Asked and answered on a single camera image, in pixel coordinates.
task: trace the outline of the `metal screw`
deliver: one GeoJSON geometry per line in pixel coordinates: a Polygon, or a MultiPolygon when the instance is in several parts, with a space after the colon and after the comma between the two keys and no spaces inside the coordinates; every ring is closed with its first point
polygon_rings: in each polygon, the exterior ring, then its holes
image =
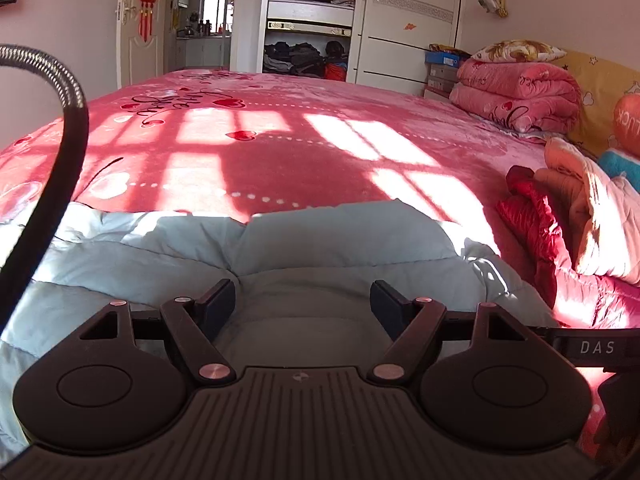
{"type": "Polygon", "coordinates": [[[404,368],[400,365],[386,363],[373,368],[373,374],[377,378],[384,379],[385,381],[395,381],[404,376],[404,368]]]}
{"type": "Polygon", "coordinates": [[[222,363],[209,363],[200,368],[199,373],[205,379],[224,379],[231,374],[231,368],[222,363]]]}

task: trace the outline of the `floral pillow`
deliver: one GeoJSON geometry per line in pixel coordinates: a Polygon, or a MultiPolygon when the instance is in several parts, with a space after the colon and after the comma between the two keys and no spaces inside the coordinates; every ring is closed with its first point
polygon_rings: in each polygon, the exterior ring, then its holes
{"type": "Polygon", "coordinates": [[[540,41],[512,40],[486,46],[476,52],[473,59],[485,63],[549,62],[565,55],[564,50],[540,41]]]}

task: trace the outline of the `blue box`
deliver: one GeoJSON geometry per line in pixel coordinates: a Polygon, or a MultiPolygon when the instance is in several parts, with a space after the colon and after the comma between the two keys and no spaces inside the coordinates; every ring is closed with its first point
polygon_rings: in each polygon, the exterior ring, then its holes
{"type": "Polygon", "coordinates": [[[461,58],[455,54],[448,54],[447,52],[432,52],[428,50],[424,54],[425,63],[435,63],[458,68],[463,61],[466,61],[466,58],[461,58]]]}

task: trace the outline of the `black cable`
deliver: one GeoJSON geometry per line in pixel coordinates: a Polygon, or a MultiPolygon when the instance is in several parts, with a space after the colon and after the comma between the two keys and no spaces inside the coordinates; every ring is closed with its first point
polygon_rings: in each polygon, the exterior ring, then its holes
{"type": "Polygon", "coordinates": [[[0,66],[27,70],[56,89],[62,103],[62,140],[47,184],[0,271],[0,332],[9,321],[56,233],[82,170],[89,114],[80,85],[57,59],[34,48],[0,44],[0,66]]]}

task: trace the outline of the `folded pink blanket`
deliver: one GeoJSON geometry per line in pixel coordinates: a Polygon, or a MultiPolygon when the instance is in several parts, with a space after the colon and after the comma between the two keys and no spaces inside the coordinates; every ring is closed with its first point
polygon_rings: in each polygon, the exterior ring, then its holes
{"type": "Polygon", "coordinates": [[[517,99],[457,84],[449,99],[467,112],[521,134],[535,130],[567,134],[578,120],[578,105],[558,95],[517,99]]]}
{"type": "Polygon", "coordinates": [[[562,96],[575,105],[580,86],[559,66],[551,63],[482,63],[469,59],[458,70],[465,86],[514,99],[562,96]]]}

